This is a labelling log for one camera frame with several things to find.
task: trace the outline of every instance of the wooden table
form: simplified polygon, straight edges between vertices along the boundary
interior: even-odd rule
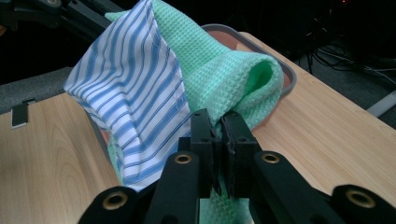
[[[249,34],[243,34],[258,41]],[[253,133],[315,188],[374,191],[396,206],[396,131],[260,41],[289,64],[297,85]],[[77,223],[92,199],[118,185],[83,109],[67,94],[29,106],[26,126],[0,116],[0,223]]]

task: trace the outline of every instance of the blue and white striped fabric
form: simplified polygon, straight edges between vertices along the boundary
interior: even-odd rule
[[[190,110],[175,53],[154,19],[151,1],[113,22],[73,69],[64,89],[122,149],[125,186],[160,178],[178,138],[190,134]]]

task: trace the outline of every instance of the gray carpet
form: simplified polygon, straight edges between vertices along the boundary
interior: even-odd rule
[[[296,63],[299,63],[306,71],[309,70],[305,57],[296,61]],[[0,104],[0,114],[10,111],[12,106],[26,99],[35,97],[37,101],[41,101],[64,92],[63,84],[70,71],[71,68],[66,67],[41,76],[30,77],[0,86],[0,95],[3,101]],[[312,73],[319,80],[364,109],[369,108],[396,90],[396,85],[385,78],[359,72],[335,71],[315,60],[312,65]],[[396,106],[381,116],[380,119],[396,129]]]

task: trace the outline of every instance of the towel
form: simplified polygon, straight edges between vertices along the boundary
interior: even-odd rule
[[[230,50],[161,0],[142,0],[113,16],[64,89],[111,133],[112,163],[139,191],[161,176],[190,113],[206,108],[219,131],[229,110],[249,128],[274,109],[283,73],[269,55]]]

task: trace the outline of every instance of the table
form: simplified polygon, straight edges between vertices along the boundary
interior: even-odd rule
[[[331,193],[342,184],[372,190],[396,206],[396,131],[255,41],[297,74],[294,90],[253,131],[308,182]],[[0,223],[77,223],[93,198],[119,184],[92,126],[67,94],[29,105],[11,130],[0,116]]]

